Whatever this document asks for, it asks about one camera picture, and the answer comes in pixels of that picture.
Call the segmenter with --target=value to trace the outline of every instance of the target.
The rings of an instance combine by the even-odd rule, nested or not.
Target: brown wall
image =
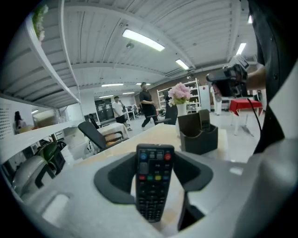
[[[255,65],[250,66],[248,72],[251,73],[253,71],[255,71],[257,69],[257,67]],[[195,78],[198,80],[199,86],[202,85],[206,85],[207,84],[207,80],[206,80],[206,75],[210,72],[212,72],[214,70],[209,70],[209,71],[204,71],[204,72],[200,72],[200,73],[194,73],[193,75],[195,76]],[[158,95],[157,95],[157,90],[162,90],[168,87],[173,87],[176,84],[182,82],[182,83],[186,83],[188,81],[193,81],[193,79],[187,79],[186,76],[178,78],[178,79],[174,79],[172,81],[166,82],[164,84],[161,84],[159,86],[153,87],[151,89],[148,90],[148,92],[151,94],[152,96],[152,101],[155,102],[155,105],[157,107],[159,107],[159,103],[158,103]],[[136,104],[139,105],[140,104],[140,98],[139,98],[139,94],[135,96],[135,101]],[[213,97],[210,94],[210,102],[211,104],[213,104]]]

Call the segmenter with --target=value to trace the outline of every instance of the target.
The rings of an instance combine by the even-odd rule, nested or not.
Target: red tablecloth
[[[253,108],[263,108],[262,103],[258,101],[251,100]],[[247,99],[234,99],[231,100],[229,111],[233,112],[235,115],[238,115],[237,110],[241,109],[251,109],[251,104]]]

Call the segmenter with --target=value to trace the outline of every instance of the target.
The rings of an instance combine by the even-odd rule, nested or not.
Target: dark hair
[[[15,127],[18,128],[20,120],[22,120],[22,118],[20,117],[20,112],[17,111],[14,113],[14,121],[15,121]]]

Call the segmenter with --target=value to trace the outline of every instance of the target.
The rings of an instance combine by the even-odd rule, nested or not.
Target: white refrigerator
[[[208,85],[199,86],[200,102],[202,109],[208,109],[210,112],[210,89]]]

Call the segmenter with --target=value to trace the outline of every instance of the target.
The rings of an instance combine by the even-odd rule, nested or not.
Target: vase
[[[186,103],[183,104],[177,104],[177,117],[181,117],[181,116],[185,116],[187,115],[187,110],[186,110]],[[176,120],[176,134],[177,137],[180,137],[180,129],[179,129],[179,122],[178,122],[178,118]]]

